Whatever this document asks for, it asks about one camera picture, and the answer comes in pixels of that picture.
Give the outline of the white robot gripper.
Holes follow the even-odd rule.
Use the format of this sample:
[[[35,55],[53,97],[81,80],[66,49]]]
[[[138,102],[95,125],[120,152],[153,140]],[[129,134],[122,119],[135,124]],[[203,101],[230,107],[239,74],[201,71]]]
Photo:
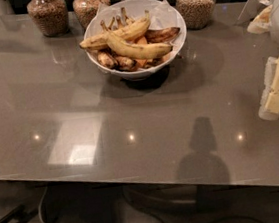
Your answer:
[[[247,32],[258,35],[269,30],[272,40],[279,44],[279,0],[274,0],[272,6],[269,5],[262,10],[247,27]],[[259,117],[269,121],[277,120],[279,119],[279,56],[267,59],[264,87],[258,111]]]

